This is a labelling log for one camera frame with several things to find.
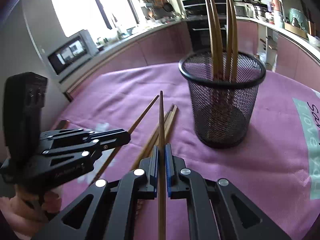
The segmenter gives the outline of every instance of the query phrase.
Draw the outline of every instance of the black mesh cup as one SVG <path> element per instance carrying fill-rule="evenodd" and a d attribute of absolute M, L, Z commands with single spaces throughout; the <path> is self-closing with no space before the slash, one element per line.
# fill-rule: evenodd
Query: black mesh cup
<path fill-rule="evenodd" d="M 229 81 L 214 80 L 211 52 L 205 50 L 180 60 L 179 70 L 188 80 L 198 138 L 212 148 L 238 145 L 247 133 L 258 86 L 266 76 L 263 63 L 239 52 L 236 81 L 231 82 L 232 74 Z"/>

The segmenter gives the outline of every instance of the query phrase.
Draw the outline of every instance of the microwave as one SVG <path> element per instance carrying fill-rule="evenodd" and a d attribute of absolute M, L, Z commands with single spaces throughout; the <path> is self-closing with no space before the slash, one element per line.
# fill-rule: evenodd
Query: microwave
<path fill-rule="evenodd" d="M 88 30 L 81 30 L 70 36 L 67 42 L 52 52 L 48 60 L 61 83 L 98 52 Z"/>

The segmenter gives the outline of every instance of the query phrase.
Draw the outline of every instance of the built-in oven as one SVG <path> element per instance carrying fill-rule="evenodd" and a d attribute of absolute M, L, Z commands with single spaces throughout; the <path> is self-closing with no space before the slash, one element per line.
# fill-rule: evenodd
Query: built-in oven
<path fill-rule="evenodd" d="M 214 0 L 220 22 L 222 44 L 227 43 L 227 3 L 226 0 Z M 187 15 L 187 25 L 192 42 L 193 51 L 210 48 L 210 33 L 205 0 L 183 0 Z"/>
<path fill-rule="evenodd" d="M 222 45 L 226 47 L 227 44 L 227 33 L 225 25 L 227 24 L 226 17 L 219 20 Z M 187 20 L 188 30 L 192 42 L 193 51 L 200 49 L 210 48 L 210 33 L 209 23 L 207 17 L 199 17 L 197 19 Z"/>

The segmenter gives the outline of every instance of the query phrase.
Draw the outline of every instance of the window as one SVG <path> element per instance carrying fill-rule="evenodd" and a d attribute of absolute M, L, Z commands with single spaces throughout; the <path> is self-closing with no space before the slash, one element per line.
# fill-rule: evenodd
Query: window
<path fill-rule="evenodd" d="M 52 4 L 67 37 L 84 29 L 94 42 L 109 37 L 107 26 L 114 28 L 115 21 L 125 30 L 136 26 L 143 15 L 138 0 L 52 0 Z"/>

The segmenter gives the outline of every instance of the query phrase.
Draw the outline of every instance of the table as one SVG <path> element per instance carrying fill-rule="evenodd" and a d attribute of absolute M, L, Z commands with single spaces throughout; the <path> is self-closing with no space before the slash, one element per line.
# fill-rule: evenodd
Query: table
<path fill-rule="evenodd" d="M 227 178 L 293 240 L 302 239 L 320 211 L 316 184 L 320 177 L 316 127 L 319 93 L 267 72 L 244 141 L 224 150 L 211 149 L 196 137 L 188 84 L 178 63 L 101 75 L 75 98 L 58 121 L 70 120 L 72 128 L 95 129 L 98 123 L 108 123 L 110 129 L 128 129 L 160 90 L 164 92 L 165 110 L 172 103 L 179 108 L 170 140 L 173 155 L 184 158 L 186 166 L 204 178 Z M 141 121 L 130 143 L 122 147 L 102 178 L 114 181 L 129 171 L 156 126 L 158 104 Z M 104 152 L 95 165 L 101 165 L 108 154 Z M 82 193 L 92 177 L 89 173 L 65 184 L 63 206 Z M 146 201 L 136 221 L 135 239 L 155 239 L 156 235 L 157 201 Z M 167 199 L 167 239 L 189 239 L 185 200 Z"/>

